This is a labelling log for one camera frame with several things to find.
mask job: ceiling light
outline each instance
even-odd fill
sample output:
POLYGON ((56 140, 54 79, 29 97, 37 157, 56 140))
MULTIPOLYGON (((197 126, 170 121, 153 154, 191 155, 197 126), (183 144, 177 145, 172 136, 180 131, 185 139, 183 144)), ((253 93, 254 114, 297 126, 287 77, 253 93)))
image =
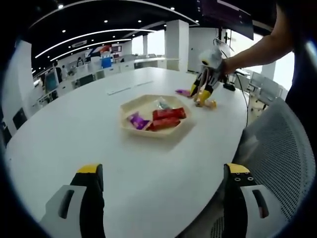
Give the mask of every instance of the ceiling light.
POLYGON ((113 30, 104 30, 104 31, 96 31, 96 32, 92 32, 92 33, 88 33, 88 34, 85 34, 85 35, 81 35, 81 36, 76 36, 76 37, 73 37, 73 38, 70 38, 66 41, 63 41, 63 42, 60 42, 52 47, 49 47, 48 49, 44 50, 43 52, 39 53, 37 56, 35 56, 35 58, 38 58, 40 57, 42 54, 46 53, 47 51, 50 51, 51 49, 54 49, 55 47, 57 46, 60 46, 66 42, 69 42, 69 41, 72 41, 72 40, 76 40, 76 39, 79 39, 79 38, 82 38, 82 37, 85 37, 85 36, 90 36, 90 35, 95 35, 95 34, 99 34, 99 33, 106 33, 106 32, 115 32, 115 31, 145 31, 145 32, 156 32, 154 30, 147 30, 147 29, 113 29, 113 30))
POLYGON ((63 53, 63 54, 61 54, 60 56, 57 56, 57 57, 55 57, 54 59, 51 59, 50 61, 52 62, 52 61, 54 61, 55 59, 58 59, 58 58, 60 58, 60 57, 62 57, 62 56, 64 56, 64 55, 67 55, 67 54, 72 53, 72 52, 77 51, 77 50, 84 49, 84 48, 89 47, 89 46, 95 46, 95 45, 99 45, 99 44, 103 44, 103 43, 110 43, 110 42, 116 42, 116 41, 131 41, 131 40, 132 40, 132 39, 122 39, 122 40, 113 40, 113 41, 104 41, 104 42, 99 42, 99 43, 93 43, 93 44, 91 44, 91 45, 79 47, 79 48, 77 48, 77 49, 74 49, 74 50, 71 50, 71 51, 69 51, 69 52, 63 53))

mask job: gray plastic part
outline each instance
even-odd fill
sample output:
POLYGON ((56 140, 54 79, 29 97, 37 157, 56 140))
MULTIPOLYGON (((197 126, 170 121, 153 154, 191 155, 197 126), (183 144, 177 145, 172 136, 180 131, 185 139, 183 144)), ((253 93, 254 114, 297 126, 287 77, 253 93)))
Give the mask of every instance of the gray plastic part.
POLYGON ((51 237, 81 238, 79 215, 85 191, 85 186, 64 185, 46 203, 46 213, 40 224, 51 237), (73 190, 74 193, 69 203, 67 217, 64 219, 59 216, 58 211, 69 190, 73 190))
POLYGON ((263 185, 241 187, 248 213, 246 238, 267 238, 276 234, 286 225, 278 199, 263 185), (259 190, 268 209, 268 216, 261 218, 254 190, 259 190))

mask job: red snack bar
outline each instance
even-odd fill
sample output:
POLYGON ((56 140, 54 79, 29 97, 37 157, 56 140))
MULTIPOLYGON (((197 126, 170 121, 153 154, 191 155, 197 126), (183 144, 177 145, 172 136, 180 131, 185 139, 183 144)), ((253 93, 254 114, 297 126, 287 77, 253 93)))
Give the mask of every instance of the red snack bar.
POLYGON ((147 130, 157 131, 165 128, 175 127, 180 124, 180 120, 178 118, 164 118, 161 120, 154 120, 147 130))
POLYGON ((163 118, 186 118, 186 113, 184 108, 177 109, 165 109, 165 110, 155 110, 153 111, 153 120, 159 120, 163 118))

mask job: person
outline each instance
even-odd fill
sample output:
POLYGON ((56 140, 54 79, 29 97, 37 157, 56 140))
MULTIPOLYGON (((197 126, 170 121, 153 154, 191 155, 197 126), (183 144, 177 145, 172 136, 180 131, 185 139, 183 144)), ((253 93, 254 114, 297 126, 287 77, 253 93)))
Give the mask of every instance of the person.
POLYGON ((60 69, 60 67, 57 67, 57 62, 53 63, 53 70, 56 72, 55 76, 58 79, 58 83, 61 83, 63 81, 62 77, 61 77, 61 69, 60 69))
POLYGON ((61 69, 62 79, 65 80, 67 78, 67 76, 68 76, 68 70, 65 68, 64 65, 61 68, 62 68, 61 69))
POLYGON ((77 60, 77 67, 82 65, 84 65, 84 61, 81 59, 81 57, 79 57, 77 60))
MULTIPOLYGON (((285 102, 302 123, 317 158, 317 116, 312 105, 317 90, 317 3, 316 1, 278 0, 277 18, 272 33, 249 49, 224 60, 226 73, 241 67, 269 64, 294 51, 295 67, 292 87, 285 102)), ((301 229, 313 229, 316 212, 317 180, 300 207, 292 225, 284 230, 284 237, 292 237, 301 229)))

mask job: robotic hand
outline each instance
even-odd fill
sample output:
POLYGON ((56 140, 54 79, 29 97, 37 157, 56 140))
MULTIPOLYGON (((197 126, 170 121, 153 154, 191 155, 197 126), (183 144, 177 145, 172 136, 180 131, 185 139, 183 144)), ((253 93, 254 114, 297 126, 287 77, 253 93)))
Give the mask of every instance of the robotic hand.
POLYGON ((202 63, 202 70, 192 85, 190 97, 194 97, 196 106, 202 107, 205 105, 214 89, 219 85, 221 80, 226 82, 226 77, 223 73, 222 52, 219 45, 215 45, 213 49, 206 50, 199 55, 202 63), (205 85, 205 89, 200 94, 201 87, 205 85))

